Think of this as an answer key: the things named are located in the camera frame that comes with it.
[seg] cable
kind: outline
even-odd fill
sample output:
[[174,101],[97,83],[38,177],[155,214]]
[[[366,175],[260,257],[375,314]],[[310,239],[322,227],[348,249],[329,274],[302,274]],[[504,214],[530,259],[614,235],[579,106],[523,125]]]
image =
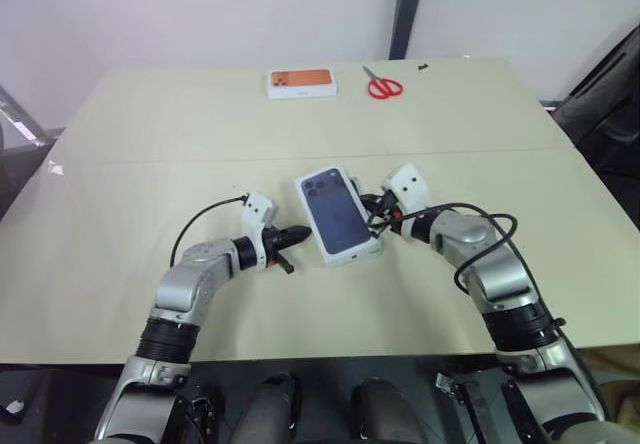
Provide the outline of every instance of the cable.
[[471,206],[471,204],[465,204],[465,203],[459,203],[459,202],[454,202],[452,204],[440,204],[438,206],[427,207],[426,209],[422,209],[421,211],[405,214],[402,217],[393,217],[391,219],[387,219],[384,222],[377,222],[375,224],[371,224],[369,227],[371,227],[372,229],[386,229],[391,224],[401,223],[402,221],[413,219],[414,217],[426,216],[427,214],[431,214],[433,212],[438,212],[438,211],[445,211],[447,209],[451,209],[452,207],[465,207],[465,206]]
[[226,199],[224,201],[219,201],[219,202],[216,202],[215,204],[211,204],[210,206],[205,207],[200,212],[198,212],[195,216],[193,216],[189,220],[189,222],[187,222],[187,224],[182,228],[182,231],[180,231],[180,234],[178,234],[178,238],[176,239],[176,242],[173,244],[173,248],[171,249],[171,257],[169,259],[169,267],[173,267],[175,265],[178,246],[180,245],[180,241],[182,240],[185,233],[187,232],[187,229],[189,229],[189,227],[191,227],[191,224],[193,224],[200,216],[202,216],[205,212],[208,212],[211,209],[215,209],[216,207],[222,206],[224,204],[230,204],[232,202],[237,202],[237,201],[242,201],[243,203],[247,202],[247,198],[248,196],[244,195],[244,196],[234,197],[233,199]]
[[380,197],[380,199],[378,200],[378,203],[376,204],[376,207],[374,207],[373,211],[371,211],[371,213],[369,214],[369,218],[367,219],[368,227],[373,227],[371,224],[373,224],[373,219],[378,215],[378,212],[380,212],[380,209],[382,209],[382,197]]
[[193,417],[191,417],[189,414],[185,414],[184,418],[187,420],[189,424],[191,424],[191,427],[195,431],[196,437],[198,438],[198,442],[200,444],[207,444],[207,440],[205,439],[204,434],[202,434],[202,430],[198,427],[198,424],[196,424],[196,421],[193,420]]
[[495,222],[496,218],[508,219],[509,221],[511,221],[511,227],[506,233],[504,233],[504,231],[500,232],[501,230],[498,230],[498,232],[500,232],[500,234],[502,235],[500,239],[498,239],[496,242],[494,242],[493,244],[491,244],[489,247],[482,250],[478,254],[464,261],[456,270],[455,274],[453,275],[453,282],[455,283],[458,289],[460,289],[462,292],[464,292],[467,295],[469,294],[469,291],[460,282],[460,276],[462,275],[462,273],[466,271],[469,268],[469,266],[471,266],[473,263],[489,255],[490,253],[492,253],[493,251],[501,247],[503,244],[510,242],[511,238],[516,233],[516,229],[518,228],[518,220],[515,217],[513,217],[511,214],[486,214],[483,217],[488,218],[494,227],[496,227],[496,222]]

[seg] silver arm segment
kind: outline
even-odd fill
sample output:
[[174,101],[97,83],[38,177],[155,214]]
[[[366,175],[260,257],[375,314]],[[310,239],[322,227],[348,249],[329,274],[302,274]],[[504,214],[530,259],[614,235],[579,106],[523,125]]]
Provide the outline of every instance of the silver arm segment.
[[[426,183],[411,164],[385,178],[382,189],[385,195],[393,195],[405,216],[430,205]],[[435,218],[406,219],[394,231],[430,243],[456,268],[500,238],[489,219],[452,210],[443,210]],[[513,376],[504,390],[505,398],[511,396],[512,402],[526,408],[537,423],[538,436],[552,442],[581,423],[605,421],[605,409],[588,371],[553,321],[527,269],[508,246],[476,260],[460,277],[496,344],[498,361]]]
[[[176,396],[171,392],[151,394],[148,388],[169,390],[187,379],[191,371],[189,355],[209,303],[218,289],[238,272],[240,262],[236,246],[230,239],[221,239],[189,248],[182,260],[165,273],[156,291],[138,352],[127,359],[96,428],[97,440],[128,434],[160,442]],[[148,337],[155,340],[145,344],[150,323],[165,326],[158,329],[160,333],[176,335],[151,335]],[[180,342],[181,330],[186,331],[184,344]]]
[[[453,211],[438,215],[429,236],[432,248],[456,267],[497,240],[487,219]],[[496,342],[498,360],[514,376],[543,429],[567,414],[591,414],[604,420],[605,412],[587,376],[551,317],[545,315],[524,266],[507,246],[471,264],[463,281]]]

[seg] gray floor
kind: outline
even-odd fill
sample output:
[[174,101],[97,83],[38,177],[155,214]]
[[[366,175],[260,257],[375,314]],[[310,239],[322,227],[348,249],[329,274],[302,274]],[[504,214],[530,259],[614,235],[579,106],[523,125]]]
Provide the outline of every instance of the gray floor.
[[[349,437],[351,390],[365,378],[387,379],[416,410],[432,444],[477,442],[466,410],[433,385],[437,358],[375,357],[302,359],[195,364],[187,397],[216,389],[224,396],[218,442],[224,444],[254,389],[278,372],[293,372],[302,382],[303,407],[294,442]],[[113,378],[77,370],[6,371],[0,374],[0,402],[24,396],[27,410],[19,426],[0,425],[0,443],[87,442],[115,384]],[[504,443],[517,442],[500,384],[506,375],[493,369],[474,374],[483,389]]]

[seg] phone box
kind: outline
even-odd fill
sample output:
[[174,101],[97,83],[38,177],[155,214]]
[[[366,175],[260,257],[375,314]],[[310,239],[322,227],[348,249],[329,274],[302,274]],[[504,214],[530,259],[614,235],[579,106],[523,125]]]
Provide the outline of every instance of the phone box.
[[289,69],[267,72],[269,99],[335,96],[333,69]]
[[373,257],[381,242],[367,227],[367,211],[343,167],[334,165],[295,181],[320,252],[329,266]]

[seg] table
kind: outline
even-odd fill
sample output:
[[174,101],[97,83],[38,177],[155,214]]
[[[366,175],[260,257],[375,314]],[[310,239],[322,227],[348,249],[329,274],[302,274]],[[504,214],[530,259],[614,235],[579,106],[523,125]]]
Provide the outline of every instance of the table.
[[[106,76],[0,223],[0,362],[123,362],[191,215],[257,190],[280,206],[276,224],[302,223],[293,179],[336,162],[367,191],[412,162],[434,203],[516,215],[515,241],[574,343],[640,340],[640,237],[562,131],[502,61],[418,64],[367,63],[404,84],[388,101],[366,95],[361,64],[336,65],[338,96],[309,100],[266,100],[259,69]],[[238,237],[240,215],[212,211],[184,248]],[[286,251],[293,275],[242,273],[193,358],[492,352],[440,256],[383,244],[329,269],[309,239]]]

